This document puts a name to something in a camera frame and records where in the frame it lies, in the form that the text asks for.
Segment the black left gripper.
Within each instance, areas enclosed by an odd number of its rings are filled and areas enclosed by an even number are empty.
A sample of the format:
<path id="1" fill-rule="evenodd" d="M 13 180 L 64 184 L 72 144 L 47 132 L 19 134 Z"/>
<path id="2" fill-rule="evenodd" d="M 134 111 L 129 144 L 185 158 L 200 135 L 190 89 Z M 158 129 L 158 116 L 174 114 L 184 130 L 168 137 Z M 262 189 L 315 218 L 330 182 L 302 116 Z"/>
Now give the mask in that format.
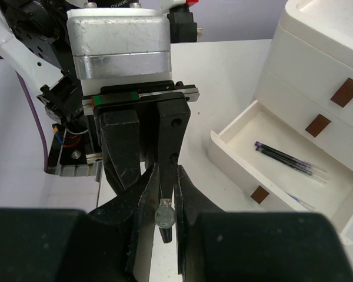
<path id="1" fill-rule="evenodd" d="M 91 153 L 103 162 L 114 191 L 126 191 L 141 175 L 140 162 L 157 163 L 159 207 L 171 206 L 182 142 L 191 110 L 199 98 L 195 85 L 171 80 L 104 86 L 82 100 L 88 122 Z M 161 229 L 162 241 L 172 241 L 172 230 Z"/>

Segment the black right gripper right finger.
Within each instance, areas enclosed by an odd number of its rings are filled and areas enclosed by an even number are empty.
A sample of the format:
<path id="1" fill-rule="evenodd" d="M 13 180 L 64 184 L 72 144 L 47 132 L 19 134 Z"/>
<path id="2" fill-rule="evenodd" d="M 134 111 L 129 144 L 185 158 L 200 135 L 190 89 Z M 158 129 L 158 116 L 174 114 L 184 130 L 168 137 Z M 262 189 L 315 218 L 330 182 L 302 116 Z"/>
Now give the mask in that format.
<path id="1" fill-rule="evenodd" d="M 353 281 L 340 239 L 319 213 L 225 212 L 182 166 L 174 192 L 184 281 Z"/>

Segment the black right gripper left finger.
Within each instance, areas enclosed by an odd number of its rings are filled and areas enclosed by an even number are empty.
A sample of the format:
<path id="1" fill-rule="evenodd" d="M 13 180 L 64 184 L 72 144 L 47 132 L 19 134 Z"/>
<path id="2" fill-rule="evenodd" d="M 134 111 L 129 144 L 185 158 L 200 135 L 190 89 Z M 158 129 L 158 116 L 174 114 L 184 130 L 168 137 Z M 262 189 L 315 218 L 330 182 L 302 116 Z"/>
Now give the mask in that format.
<path id="1" fill-rule="evenodd" d="M 148 281 L 159 168 L 86 213 L 0 208 L 0 281 Z"/>

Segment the green gel pen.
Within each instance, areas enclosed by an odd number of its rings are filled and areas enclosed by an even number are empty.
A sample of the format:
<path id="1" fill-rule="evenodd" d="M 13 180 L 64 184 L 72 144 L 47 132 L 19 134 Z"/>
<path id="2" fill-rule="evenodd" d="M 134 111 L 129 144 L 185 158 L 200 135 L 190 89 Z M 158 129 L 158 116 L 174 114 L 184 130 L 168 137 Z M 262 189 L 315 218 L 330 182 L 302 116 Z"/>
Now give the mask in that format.
<path id="1" fill-rule="evenodd" d="M 169 229 L 175 223 L 175 211 L 171 206 L 160 206 L 155 212 L 155 223 L 161 229 Z"/>

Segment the black gel pen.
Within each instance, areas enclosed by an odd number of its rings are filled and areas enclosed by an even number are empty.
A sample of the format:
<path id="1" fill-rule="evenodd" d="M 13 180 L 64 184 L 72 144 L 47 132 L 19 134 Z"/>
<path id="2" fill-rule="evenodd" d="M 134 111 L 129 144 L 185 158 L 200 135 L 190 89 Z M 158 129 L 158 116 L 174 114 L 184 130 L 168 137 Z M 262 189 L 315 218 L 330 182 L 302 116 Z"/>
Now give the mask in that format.
<path id="1" fill-rule="evenodd" d="M 314 174 L 312 171 L 308 170 L 307 168 L 302 167 L 302 164 L 298 164 L 297 162 L 292 161 L 292 160 L 287 160 L 287 159 L 285 159 L 281 156 L 278 156 L 275 153 L 272 153 L 268 150 L 261 149 L 260 147 L 256 147 L 255 150 L 257 152 L 262 153 L 263 155 L 266 155 L 266 156 L 276 160 L 277 162 L 282 163 L 283 165 L 286 165 L 286 166 L 298 171 L 299 173 L 302 173 L 305 176 L 308 176 L 308 177 L 320 182 L 320 183 L 323 183 L 323 184 L 328 183 L 328 180 L 326 178 L 321 177 L 317 174 Z"/>

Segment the purple gel pen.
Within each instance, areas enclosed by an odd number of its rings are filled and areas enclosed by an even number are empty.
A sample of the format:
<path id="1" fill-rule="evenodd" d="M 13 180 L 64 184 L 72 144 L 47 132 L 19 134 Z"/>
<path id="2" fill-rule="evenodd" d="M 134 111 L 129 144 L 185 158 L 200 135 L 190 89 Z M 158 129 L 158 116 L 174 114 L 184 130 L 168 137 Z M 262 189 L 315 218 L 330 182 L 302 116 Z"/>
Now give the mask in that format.
<path id="1" fill-rule="evenodd" d="M 260 147 L 261 149 L 268 150 L 268 151 L 270 151 L 272 153 L 275 153 L 276 155 L 281 156 L 281 157 L 283 157 L 283 158 L 285 158 L 287 160 L 292 160 L 292 161 L 297 162 L 298 164 L 302 164 L 302 167 L 307 168 L 308 170 L 312 171 L 314 174 L 317 174 L 317 175 L 319 175 L 321 177 L 324 177 L 327 174 L 327 171 L 324 170 L 321 167 L 318 167 L 318 166 L 313 165 L 312 163 L 300 160 L 300 159 L 298 159 L 296 157 L 288 155 L 288 154 L 286 154 L 286 153 L 284 153 L 282 151 L 279 151 L 279 150 L 277 150 L 277 149 L 275 149 L 273 147 L 270 147 L 270 146 L 268 146 L 266 144 L 263 144 L 261 142 L 256 141 L 254 146 L 255 146 L 255 148 L 256 147 Z"/>

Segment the blue gel pen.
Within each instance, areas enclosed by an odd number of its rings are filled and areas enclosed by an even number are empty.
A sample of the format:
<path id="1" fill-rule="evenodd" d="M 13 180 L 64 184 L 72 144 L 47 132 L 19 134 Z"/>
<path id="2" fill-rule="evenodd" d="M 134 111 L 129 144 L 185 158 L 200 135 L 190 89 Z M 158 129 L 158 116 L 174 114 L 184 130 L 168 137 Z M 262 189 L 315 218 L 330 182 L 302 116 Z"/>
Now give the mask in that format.
<path id="1" fill-rule="evenodd" d="M 282 195 L 282 200 L 292 209 L 298 212 L 314 212 L 316 208 L 311 204 L 303 201 L 301 198 L 296 197 L 289 193 Z"/>

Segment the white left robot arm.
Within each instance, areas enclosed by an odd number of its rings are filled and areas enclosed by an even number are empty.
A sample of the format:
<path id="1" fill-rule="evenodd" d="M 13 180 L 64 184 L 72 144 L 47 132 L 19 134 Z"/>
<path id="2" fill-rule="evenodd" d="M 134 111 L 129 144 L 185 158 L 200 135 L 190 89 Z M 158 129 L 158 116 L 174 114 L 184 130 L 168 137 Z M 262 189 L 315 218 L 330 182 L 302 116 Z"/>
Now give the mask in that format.
<path id="1" fill-rule="evenodd" d="M 0 1 L 0 55 L 24 78 L 39 75 L 31 59 L 61 72 L 38 85 L 49 117 L 79 135 L 122 194 L 140 164 L 160 167 L 156 225 L 165 243 L 175 223 L 171 197 L 182 141 L 198 98 L 195 85 L 172 79 L 171 46 L 198 39 L 193 1 Z"/>

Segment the white drawer cabinet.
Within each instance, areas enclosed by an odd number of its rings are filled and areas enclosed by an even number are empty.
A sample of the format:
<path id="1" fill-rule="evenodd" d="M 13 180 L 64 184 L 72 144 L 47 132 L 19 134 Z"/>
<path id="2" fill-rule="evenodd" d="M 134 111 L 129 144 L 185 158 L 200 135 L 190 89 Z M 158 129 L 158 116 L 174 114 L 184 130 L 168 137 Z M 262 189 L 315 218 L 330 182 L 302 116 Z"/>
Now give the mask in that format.
<path id="1" fill-rule="evenodd" d="M 288 1 L 255 98 L 353 171 L 353 1 Z"/>

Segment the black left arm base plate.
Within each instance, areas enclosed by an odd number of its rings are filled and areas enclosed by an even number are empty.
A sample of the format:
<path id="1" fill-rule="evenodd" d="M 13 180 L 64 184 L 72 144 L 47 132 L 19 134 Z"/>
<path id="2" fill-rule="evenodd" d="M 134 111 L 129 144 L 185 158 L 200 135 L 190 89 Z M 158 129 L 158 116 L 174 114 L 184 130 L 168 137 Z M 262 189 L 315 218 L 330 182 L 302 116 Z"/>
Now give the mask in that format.
<path id="1" fill-rule="evenodd" d="M 87 158 L 91 153 L 88 130 L 73 132 L 54 123 L 52 132 L 45 172 L 61 177 L 93 177 L 99 182 L 102 163 L 100 159 L 93 162 Z"/>

